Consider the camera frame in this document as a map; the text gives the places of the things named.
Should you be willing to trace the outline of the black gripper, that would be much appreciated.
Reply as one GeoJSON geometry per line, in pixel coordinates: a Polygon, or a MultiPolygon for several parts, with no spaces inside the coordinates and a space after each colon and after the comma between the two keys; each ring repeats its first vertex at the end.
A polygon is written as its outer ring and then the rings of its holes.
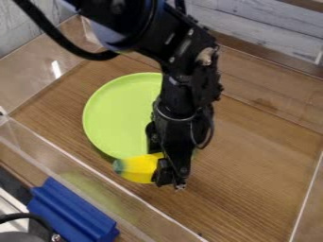
{"type": "Polygon", "coordinates": [[[213,106],[197,108],[188,116],[178,116],[152,102],[150,121],[145,127],[148,154],[162,152],[150,181],[157,187],[172,185],[174,190],[186,186],[188,170],[196,148],[204,148],[213,136],[213,106]]]}

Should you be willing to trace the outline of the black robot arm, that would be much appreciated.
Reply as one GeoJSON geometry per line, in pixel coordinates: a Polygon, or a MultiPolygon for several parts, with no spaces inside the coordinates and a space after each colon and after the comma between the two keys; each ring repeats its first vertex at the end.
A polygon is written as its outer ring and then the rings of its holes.
{"type": "Polygon", "coordinates": [[[218,44],[184,1],[68,0],[89,20],[102,46],[112,53],[136,51],[161,69],[161,88],[152,101],[145,127],[148,151],[158,152],[150,181],[157,186],[185,186],[196,150],[208,146],[214,133],[213,103],[222,86],[218,44]]]}

